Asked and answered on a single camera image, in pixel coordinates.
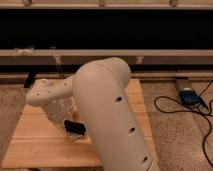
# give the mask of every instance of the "wooden table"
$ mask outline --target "wooden table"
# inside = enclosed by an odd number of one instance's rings
[[[126,89],[153,157],[157,160],[140,82],[132,79]],[[40,108],[25,105],[2,162],[2,168],[101,166],[90,138],[69,142]]]

